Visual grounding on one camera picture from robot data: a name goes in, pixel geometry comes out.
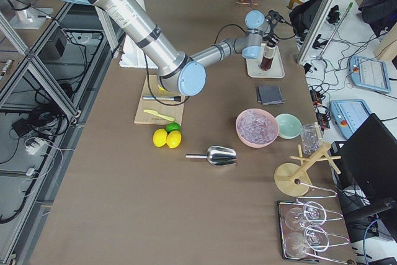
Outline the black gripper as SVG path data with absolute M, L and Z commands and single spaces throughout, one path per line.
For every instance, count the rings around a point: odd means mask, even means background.
M 280 20 L 280 14 L 277 11 L 270 10 L 268 12 L 268 15 L 266 17 L 268 23 L 269 23 L 269 33 L 267 34 L 268 38 L 272 38 L 272 41 L 275 44 L 279 43 L 280 38 L 276 35 L 274 32 L 275 27 L 279 23 Z

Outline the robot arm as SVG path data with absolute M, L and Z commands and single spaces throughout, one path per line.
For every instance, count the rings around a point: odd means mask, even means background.
M 252 10 L 247 13 L 244 37 L 227 38 L 209 48 L 188 56 L 176 50 L 137 0 L 62 0 L 76 4 L 93 5 L 102 9 L 135 42 L 135 45 L 158 67 L 158 83 L 167 91 L 194 96 L 206 82 L 205 68 L 234 54 L 256 59 L 261 43 L 270 33 L 270 22 L 265 15 Z

